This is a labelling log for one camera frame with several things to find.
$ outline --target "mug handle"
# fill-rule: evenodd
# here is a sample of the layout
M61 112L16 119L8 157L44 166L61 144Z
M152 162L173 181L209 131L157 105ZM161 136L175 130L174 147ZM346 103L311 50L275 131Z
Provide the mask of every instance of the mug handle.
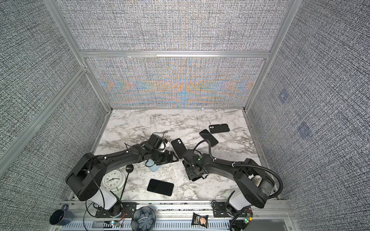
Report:
M64 204L64 205L62 206L62 209L63 209L63 210L68 210L68 204Z

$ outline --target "smartphone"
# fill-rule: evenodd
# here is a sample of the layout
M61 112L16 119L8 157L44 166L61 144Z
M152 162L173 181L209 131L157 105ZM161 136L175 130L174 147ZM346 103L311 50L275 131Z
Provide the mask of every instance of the smartphone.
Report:
M185 145L184 143L182 142L182 140L180 138L178 139L175 139L171 142L172 144L172 147L174 148L177 156L182 159L184 157L184 153L186 152L186 148L185 148Z
M173 189L174 184L156 179L150 179L147 188L149 192L159 193L166 196L171 196Z
M201 137L203 137L203 139L209 140L211 142L211 147L218 144L218 141L216 140L216 138L214 138L214 136L212 136L212 134L209 133L209 131L207 129L204 129L203 131L199 132L199 135L201 135Z
M209 126L209 131L214 134L214 133L221 133L221 132L229 132L229 126L226 123L223 124L214 124Z

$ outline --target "dark blue mug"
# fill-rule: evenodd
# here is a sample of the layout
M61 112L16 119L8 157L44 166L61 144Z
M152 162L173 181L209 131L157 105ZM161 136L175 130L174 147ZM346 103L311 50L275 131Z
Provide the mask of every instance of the dark blue mug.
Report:
M64 204L62 209L58 209L50 216L50 224L52 225L66 225L73 220L73 213L68 211L68 204Z

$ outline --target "white clock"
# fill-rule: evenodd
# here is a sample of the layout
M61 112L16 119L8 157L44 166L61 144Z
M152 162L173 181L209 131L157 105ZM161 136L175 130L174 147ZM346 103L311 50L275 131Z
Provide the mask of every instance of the white clock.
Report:
M103 178L103 185L106 189L112 192L119 191L125 183L125 175L123 172L118 170L113 170L105 174Z

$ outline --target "white marble surface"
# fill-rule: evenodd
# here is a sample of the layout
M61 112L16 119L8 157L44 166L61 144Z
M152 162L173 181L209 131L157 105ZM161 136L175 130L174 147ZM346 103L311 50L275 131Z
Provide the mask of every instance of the white marble surface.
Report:
M202 138L199 132L211 124L227 123L230 132L213 136L219 143L212 148L212 155L226 160L244 161L253 159L260 164L252 137L241 109L159 109L159 110L114 110L102 135L95 155L109 154L125 150L126 146L148 140L153 132L164 132L171 142L181 138L186 148L193 148ZM208 152L206 144L198 148ZM237 189L233 180L209 174L207 179L192 182L188 179L181 162L165 164L152 172L144 166L145 162L134 164L130 173L123 200L222 200ZM150 179L158 179L174 184L172 196L147 191Z

